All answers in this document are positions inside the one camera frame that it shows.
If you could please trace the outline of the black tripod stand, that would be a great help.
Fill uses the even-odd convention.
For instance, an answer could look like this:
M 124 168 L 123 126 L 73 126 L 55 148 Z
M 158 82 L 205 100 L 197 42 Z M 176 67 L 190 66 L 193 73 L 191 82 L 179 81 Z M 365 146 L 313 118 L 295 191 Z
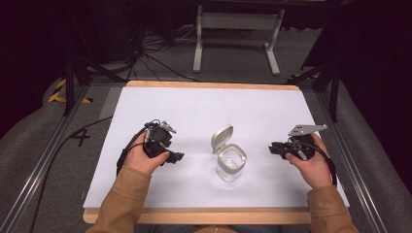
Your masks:
M 297 85 L 309 78 L 317 75 L 315 82 L 312 84 L 312 88 L 315 92 L 324 92 L 328 85 L 330 85 L 328 111 L 331 119 L 337 121 L 337 98 L 339 90 L 339 71 L 338 65 L 335 62 L 325 63 L 318 67 L 312 68 L 300 75 L 290 76 L 286 84 Z
M 89 86 L 91 84 L 91 75 L 87 67 L 91 67 L 98 73 L 108 77 L 110 80 L 115 81 L 116 83 L 125 83 L 125 79 L 122 79 L 100 64 L 95 63 L 78 54 L 70 55 L 64 75 L 64 78 L 66 80 L 66 104 L 64 112 L 65 116 L 68 116 L 72 112 L 76 103 L 75 80 L 78 80 L 80 86 Z

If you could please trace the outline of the clear plastic container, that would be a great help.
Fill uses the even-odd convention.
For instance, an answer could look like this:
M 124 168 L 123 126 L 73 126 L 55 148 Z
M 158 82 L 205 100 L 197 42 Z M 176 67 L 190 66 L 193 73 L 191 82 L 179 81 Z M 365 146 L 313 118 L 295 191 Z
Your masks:
M 236 144 L 230 143 L 234 127 L 227 124 L 212 136 L 212 154 L 217 157 L 216 173 L 224 182 L 237 180 L 247 162 L 247 154 Z

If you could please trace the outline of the person's left hand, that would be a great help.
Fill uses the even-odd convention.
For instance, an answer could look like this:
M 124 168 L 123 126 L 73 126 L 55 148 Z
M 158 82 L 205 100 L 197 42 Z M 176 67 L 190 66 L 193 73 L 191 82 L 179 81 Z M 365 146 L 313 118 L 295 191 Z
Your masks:
M 149 158 L 143 150 L 145 136 L 146 133 L 142 133 L 134 140 L 132 149 L 127 153 L 123 165 L 144 174 L 151 175 L 158 166 L 166 161 L 169 152 L 165 151 L 156 157 Z

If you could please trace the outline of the white metal stand frame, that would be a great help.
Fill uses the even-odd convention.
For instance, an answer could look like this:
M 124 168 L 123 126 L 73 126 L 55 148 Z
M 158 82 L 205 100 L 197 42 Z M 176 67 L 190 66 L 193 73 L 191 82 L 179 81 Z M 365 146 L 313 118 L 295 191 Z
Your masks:
M 204 12 L 203 7 L 197 7 L 196 16 L 196 47 L 192 71 L 201 71 L 203 42 L 203 29 L 243 29 L 243 30 L 265 30 L 271 31 L 271 39 L 263 45 L 266 57 L 274 76 L 280 75 L 280 68 L 277 63 L 274 47 L 284 19 L 284 10 L 280 10 L 275 15 L 258 14 L 235 14 L 235 13 L 209 13 Z

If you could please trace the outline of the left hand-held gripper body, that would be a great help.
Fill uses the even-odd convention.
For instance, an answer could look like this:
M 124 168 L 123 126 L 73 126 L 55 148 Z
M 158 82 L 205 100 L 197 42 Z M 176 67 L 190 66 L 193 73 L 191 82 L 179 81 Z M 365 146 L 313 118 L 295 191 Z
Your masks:
M 168 149 L 171 145 L 172 133 L 176 133 L 166 121 L 155 119 L 145 124 L 147 128 L 144 152 L 149 158 L 159 156 L 161 153 L 168 151 L 169 159 L 176 159 L 177 153 Z

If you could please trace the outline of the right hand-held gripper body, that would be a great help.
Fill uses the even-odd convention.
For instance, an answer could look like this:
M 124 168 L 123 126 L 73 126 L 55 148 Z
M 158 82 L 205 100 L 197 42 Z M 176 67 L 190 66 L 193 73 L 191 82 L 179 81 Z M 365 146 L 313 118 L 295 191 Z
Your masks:
M 291 147 L 291 153 L 301 160 L 310 160 L 317 151 L 325 154 L 318 146 L 314 144 L 312 134 L 318 131 L 326 130 L 327 126 L 298 124 L 289 133 L 287 144 Z

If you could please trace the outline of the white table mat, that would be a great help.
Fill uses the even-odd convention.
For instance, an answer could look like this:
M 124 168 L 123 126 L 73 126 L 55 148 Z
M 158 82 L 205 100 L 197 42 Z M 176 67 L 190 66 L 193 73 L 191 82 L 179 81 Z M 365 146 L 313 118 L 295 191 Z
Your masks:
M 303 207 L 309 185 L 298 170 L 269 151 L 298 124 L 314 119 L 299 90 L 126 87 L 120 94 L 88 191 L 85 208 L 97 208 L 116 177 L 122 149 L 145 123 L 167 121 L 175 134 L 170 149 L 183 158 L 154 171 L 148 208 Z M 216 172 L 213 134 L 226 125 L 230 143 L 247 154 L 240 177 Z

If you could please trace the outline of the yellow black hazard tape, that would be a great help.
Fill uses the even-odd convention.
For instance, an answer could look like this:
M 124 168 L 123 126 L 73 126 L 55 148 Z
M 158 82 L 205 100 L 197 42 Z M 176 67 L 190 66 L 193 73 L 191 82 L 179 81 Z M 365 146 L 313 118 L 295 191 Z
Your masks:
M 60 92 L 62 91 L 63 87 L 66 85 L 66 79 L 62 78 L 56 85 L 54 91 L 52 92 L 51 96 L 49 97 L 48 102 L 60 102 L 66 103 L 66 97 L 60 96 Z M 84 104 L 91 104 L 93 103 L 93 98 L 84 98 L 82 103 Z

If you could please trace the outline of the aluminium floor rail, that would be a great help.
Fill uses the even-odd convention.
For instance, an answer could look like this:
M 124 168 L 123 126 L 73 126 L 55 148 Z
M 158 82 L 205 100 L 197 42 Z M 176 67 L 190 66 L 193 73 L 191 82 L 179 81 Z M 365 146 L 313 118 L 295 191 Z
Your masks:
M 13 233 L 18 222 L 26 211 L 31 199 L 36 193 L 40 183 L 42 182 L 48 167 L 52 163 L 52 157 L 57 152 L 57 148 L 62 142 L 65 131 L 76 111 L 81 106 L 81 103 L 89 90 L 88 85 L 81 85 L 74 95 L 74 100 L 71 108 L 66 116 L 63 116 L 53 131 L 51 138 L 37 161 L 35 167 L 26 179 L 24 186 L 19 193 L 14 205 L 9 210 L 4 221 L 0 225 L 0 233 Z
M 345 170 L 349 176 L 352 187 L 354 188 L 354 192 L 358 196 L 361 207 L 363 209 L 363 212 L 365 213 L 372 232 L 388 233 L 388 230 L 383 220 L 381 219 L 376 209 L 375 203 L 369 193 L 369 189 L 367 188 L 361 176 L 360 169 L 358 168 L 356 161 L 354 160 L 354 157 L 351 154 L 350 149 L 342 135 L 339 125 L 330 116 L 326 97 L 320 93 L 317 93 L 316 97 L 320 103 L 323 115 L 326 117 L 328 128 L 332 132 L 334 139 L 337 141 L 339 151 L 342 154 L 342 162 L 345 166 Z

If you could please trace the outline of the person's right hand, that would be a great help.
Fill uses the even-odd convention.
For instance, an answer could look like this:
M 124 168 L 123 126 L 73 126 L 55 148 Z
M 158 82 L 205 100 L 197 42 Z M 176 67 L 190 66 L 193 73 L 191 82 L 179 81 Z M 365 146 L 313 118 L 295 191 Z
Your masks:
M 290 164 L 295 166 L 305 180 L 312 188 L 332 185 L 330 170 L 325 158 L 318 152 L 307 161 L 295 157 L 291 153 L 286 154 L 286 159 Z

